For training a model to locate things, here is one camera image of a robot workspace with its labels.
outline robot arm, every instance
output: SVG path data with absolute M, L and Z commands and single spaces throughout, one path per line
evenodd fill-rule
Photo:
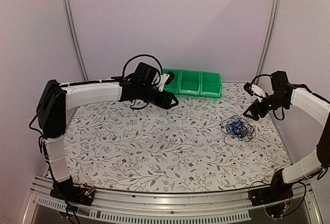
M 154 83 L 157 73 L 158 83 Z M 85 205 L 90 205 L 93 198 L 89 186 L 81 186 L 81 189 L 73 184 L 68 170 L 63 144 L 66 110 L 97 102 L 137 99 L 169 109 L 178 105 L 178 100 L 173 93 L 164 91 L 163 87 L 173 78 L 172 72 L 160 74 L 154 67 L 141 62 L 135 72 L 125 78 L 112 77 L 72 84 L 50 80 L 37 106 L 36 116 L 42 129 L 42 150 L 54 180 L 51 196 Z M 82 190 L 89 193 L 82 195 Z
M 274 174 L 267 195 L 276 200 L 287 195 L 294 183 L 313 177 L 330 166 L 330 104 L 306 85 L 290 84 L 285 72 L 275 72 L 270 78 L 274 91 L 272 95 L 267 95 L 253 83 L 244 86 L 250 95 L 258 97 L 244 112 L 244 116 L 259 120 L 259 117 L 265 117 L 270 110 L 289 109 L 293 105 L 305 111 L 323 127 L 320 141 L 312 153 Z M 250 197 L 253 198 L 253 194 L 256 192 L 251 191 Z

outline table surface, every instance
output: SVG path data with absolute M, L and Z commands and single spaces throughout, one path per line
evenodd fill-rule
M 74 181 L 140 192 L 208 192 L 268 183 L 291 163 L 268 115 L 249 120 L 256 131 L 250 142 L 219 128 L 253 102 L 243 84 L 224 83 L 221 99 L 178 100 L 170 110 L 149 105 L 133 111 L 130 102 L 79 107 L 64 138 Z

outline floral tablecloth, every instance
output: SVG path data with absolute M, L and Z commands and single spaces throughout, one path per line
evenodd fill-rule
M 242 84 L 223 84 L 221 99 L 178 96 L 179 106 L 130 102 L 81 106 L 65 135 L 76 183 L 140 192 L 207 192 L 269 182 L 290 163 L 269 116 L 255 122 L 250 141 L 225 136 L 219 122 L 253 101 Z

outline zip tie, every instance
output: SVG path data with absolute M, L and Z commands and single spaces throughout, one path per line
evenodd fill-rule
M 63 138 L 64 137 L 62 137 L 61 139 L 58 139 L 58 140 L 54 140 L 54 141 L 49 141 L 48 139 L 44 139 L 44 143 L 45 143 L 45 145 L 47 145 L 47 144 L 49 144 L 49 143 L 55 143 L 55 142 L 59 142 L 59 141 L 63 141 Z
M 303 168 L 303 158 L 300 160 L 300 168 L 301 168 L 301 171 L 303 172 L 303 175 L 306 177 L 306 179 L 308 179 L 308 177 L 306 176 L 306 174 L 304 172 L 304 168 Z
M 65 158 L 66 158 L 66 156 L 64 156 L 64 157 L 62 157 L 62 158 L 59 158 L 59 159 L 56 159 L 56 160 L 47 160 L 47 159 L 45 159 L 45 161 L 47 161 L 47 162 L 49 162 L 50 164 L 52 164 L 53 162 L 57 162 L 57 161 L 60 161 L 60 160 L 65 159 Z

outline green plastic tray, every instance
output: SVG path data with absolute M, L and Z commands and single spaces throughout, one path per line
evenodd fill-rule
M 219 73 L 184 71 L 164 69 L 167 73 L 172 71 L 174 79 L 164 89 L 179 95 L 202 96 L 211 98 L 221 98 L 222 84 Z

